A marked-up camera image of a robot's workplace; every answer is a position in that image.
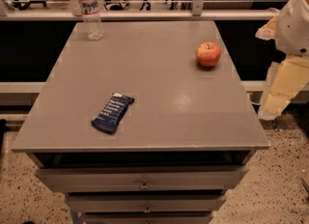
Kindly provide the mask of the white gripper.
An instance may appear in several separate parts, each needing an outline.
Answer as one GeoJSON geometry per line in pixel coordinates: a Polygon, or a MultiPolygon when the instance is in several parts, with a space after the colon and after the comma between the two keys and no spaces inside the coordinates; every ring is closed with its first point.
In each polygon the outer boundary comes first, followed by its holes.
{"type": "Polygon", "coordinates": [[[309,5],[307,0],[290,0],[279,16],[260,27],[255,37],[274,40],[276,48],[288,56],[272,62],[263,90],[258,117],[276,119],[309,83],[309,5]]]}

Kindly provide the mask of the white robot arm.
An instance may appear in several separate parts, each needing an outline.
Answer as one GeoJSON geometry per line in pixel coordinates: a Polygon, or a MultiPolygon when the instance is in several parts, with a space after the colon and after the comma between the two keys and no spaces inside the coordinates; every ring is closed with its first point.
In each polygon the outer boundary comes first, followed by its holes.
{"type": "Polygon", "coordinates": [[[260,99],[259,118],[272,121],[309,83],[309,0],[289,0],[255,37],[275,40],[286,55],[281,63],[271,63],[260,99]]]}

